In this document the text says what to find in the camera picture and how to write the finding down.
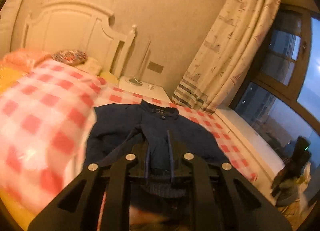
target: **nightstand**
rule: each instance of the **nightstand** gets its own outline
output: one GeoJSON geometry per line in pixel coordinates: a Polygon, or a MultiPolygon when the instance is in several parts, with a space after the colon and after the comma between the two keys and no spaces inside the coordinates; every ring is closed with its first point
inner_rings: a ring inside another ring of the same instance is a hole
{"type": "Polygon", "coordinates": [[[119,88],[122,90],[171,103],[162,87],[155,85],[153,89],[149,89],[148,85],[146,82],[142,82],[142,86],[131,84],[129,78],[125,76],[122,76],[119,81],[119,88]]]}

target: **red and white checkered blanket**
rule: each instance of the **red and white checkered blanket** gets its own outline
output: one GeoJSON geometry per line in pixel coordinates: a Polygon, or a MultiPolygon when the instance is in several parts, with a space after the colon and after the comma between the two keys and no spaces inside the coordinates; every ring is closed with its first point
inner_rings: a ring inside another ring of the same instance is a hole
{"type": "Polygon", "coordinates": [[[142,99],[176,107],[215,136],[231,163],[246,178],[256,174],[217,123],[215,115],[123,91],[105,80],[48,60],[0,96],[0,186],[38,213],[75,177],[86,138],[95,123],[93,106],[136,104],[142,99]],[[72,174],[66,177],[68,165],[72,174]]]}

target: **window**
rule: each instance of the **window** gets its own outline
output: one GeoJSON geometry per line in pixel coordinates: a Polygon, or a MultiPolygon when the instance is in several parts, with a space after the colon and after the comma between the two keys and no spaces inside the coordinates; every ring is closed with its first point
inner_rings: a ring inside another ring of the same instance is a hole
{"type": "Polygon", "coordinates": [[[284,161],[305,137],[312,171],[320,165],[319,41],[318,14],[281,5],[230,105],[284,161]]]}

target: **beige wall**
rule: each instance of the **beige wall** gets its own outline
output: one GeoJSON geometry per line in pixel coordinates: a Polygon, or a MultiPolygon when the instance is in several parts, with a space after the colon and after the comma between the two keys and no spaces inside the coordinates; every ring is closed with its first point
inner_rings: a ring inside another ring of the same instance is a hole
{"type": "MultiPolygon", "coordinates": [[[[31,10],[52,0],[24,0],[14,27],[12,50],[21,42],[24,19],[31,10]]],[[[181,80],[212,26],[225,0],[85,0],[115,12],[113,28],[129,32],[133,24],[138,33],[125,69],[131,76],[142,58],[148,37],[150,61],[164,66],[161,74],[146,69],[142,79],[162,86],[169,96],[181,80]]]]}

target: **curtain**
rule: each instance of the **curtain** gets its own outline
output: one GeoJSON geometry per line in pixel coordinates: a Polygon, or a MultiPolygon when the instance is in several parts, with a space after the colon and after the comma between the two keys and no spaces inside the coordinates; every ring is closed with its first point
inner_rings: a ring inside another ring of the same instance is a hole
{"type": "Polygon", "coordinates": [[[172,101],[213,113],[247,74],[280,1],[226,0],[172,101]]]}

